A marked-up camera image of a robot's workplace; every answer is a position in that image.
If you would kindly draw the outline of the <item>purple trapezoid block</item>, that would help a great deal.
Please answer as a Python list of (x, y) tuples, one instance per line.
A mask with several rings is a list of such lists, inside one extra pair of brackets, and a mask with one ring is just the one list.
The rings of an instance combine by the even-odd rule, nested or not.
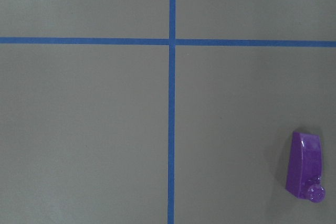
[(326, 192), (321, 185), (322, 148), (320, 138), (314, 134), (293, 132), (286, 190), (296, 198), (320, 203)]

